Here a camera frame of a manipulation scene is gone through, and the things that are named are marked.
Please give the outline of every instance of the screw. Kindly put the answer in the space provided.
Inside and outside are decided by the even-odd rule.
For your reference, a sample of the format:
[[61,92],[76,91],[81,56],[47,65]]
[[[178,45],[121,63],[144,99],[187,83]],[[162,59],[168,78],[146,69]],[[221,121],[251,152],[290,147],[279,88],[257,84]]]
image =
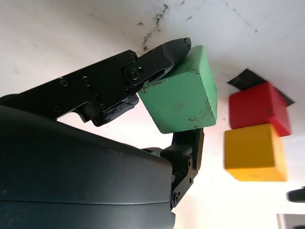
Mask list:
[[178,203],[178,200],[179,200],[178,193],[175,192],[174,195],[173,195],[173,203],[174,204]]
[[54,108],[53,108],[53,111],[55,113],[60,113],[61,112],[61,107],[59,105],[56,105]]
[[139,78],[139,73],[135,69],[130,69],[129,70],[129,76],[132,80],[137,80]]
[[63,87],[66,87],[68,85],[68,81],[65,80],[64,78],[59,78],[59,82]]
[[100,108],[101,108],[102,110],[104,110],[104,109],[106,108],[106,105],[103,104],[103,103],[99,103],[99,106],[100,106]]
[[131,59],[132,62],[135,62],[137,60],[137,58],[135,58],[134,55],[130,55],[130,59]]
[[87,87],[89,87],[89,86],[91,85],[91,82],[90,82],[90,80],[89,80],[89,78],[88,78],[87,76],[84,76],[84,77],[82,78],[82,80],[84,81],[84,84],[85,84]]

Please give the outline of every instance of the black tape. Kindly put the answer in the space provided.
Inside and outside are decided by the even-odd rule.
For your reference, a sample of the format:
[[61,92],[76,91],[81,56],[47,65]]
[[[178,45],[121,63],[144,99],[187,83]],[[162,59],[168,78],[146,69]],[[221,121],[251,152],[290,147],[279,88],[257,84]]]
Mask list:
[[[243,91],[243,90],[247,90],[251,87],[255,87],[261,83],[265,83],[265,82],[267,82],[267,80],[263,79],[262,77],[255,74],[251,70],[245,69],[237,77],[231,79],[227,83],[236,87],[237,89]],[[290,99],[287,95],[285,95],[280,90],[278,90],[278,92],[281,94],[282,98],[285,100],[287,107],[295,103],[292,99]]]

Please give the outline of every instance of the wooden block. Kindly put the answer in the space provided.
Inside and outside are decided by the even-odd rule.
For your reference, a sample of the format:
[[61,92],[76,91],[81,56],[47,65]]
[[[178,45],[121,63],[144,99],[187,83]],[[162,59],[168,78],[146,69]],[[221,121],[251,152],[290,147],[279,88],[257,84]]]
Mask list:
[[239,181],[286,181],[282,141],[273,125],[226,131],[224,167]]
[[217,89],[203,46],[191,48],[166,78],[139,92],[160,132],[212,126],[217,120]]
[[280,136],[291,135],[286,102],[269,82],[232,94],[229,109],[232,129],[272,123]]

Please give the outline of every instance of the green block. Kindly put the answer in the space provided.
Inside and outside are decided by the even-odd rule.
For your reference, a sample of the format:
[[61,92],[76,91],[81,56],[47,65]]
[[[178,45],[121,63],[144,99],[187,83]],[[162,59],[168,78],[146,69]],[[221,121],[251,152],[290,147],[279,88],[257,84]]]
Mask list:
[[164,79],[145,84],[139,96],[164,134],[216,124],[217,88],[201,45]]

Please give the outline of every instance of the dirt stain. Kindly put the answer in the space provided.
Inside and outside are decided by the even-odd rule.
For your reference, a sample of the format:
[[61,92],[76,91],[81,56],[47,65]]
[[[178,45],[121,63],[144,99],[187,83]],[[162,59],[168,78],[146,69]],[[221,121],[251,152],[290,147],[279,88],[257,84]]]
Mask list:
[[155,27],[148,34],[146,34],[145,37],[143,37],[143,42],[141,45],[142,52],[147,52],[149,50],[148,43],[150,42],[152,34],[154,32],[161,32],[160,21],[161,21],[161,19],[164,19],[164,15],[168,11],[168,9],[169,9],[168,5],[164,4],[162,12],[160,12],[154,16],[153,20],[155,23]]
[[144,85],[144,87],[142,88],[141,92],[142,92],[143,94],[145,94],[145,93],[147,92],[146,90],[149,89],[150,87],[154,87],[154,86],[160,85],[160,84],[162,84],[162,83],[164,83],[164,81],[157,81],[157,82],[154,82],[154,83],[146,84],[146,85]]
[[191,16],[191,17],[188,17],[185,21],[188,21],[189,19],[192,19],[193,18],[193,16]]

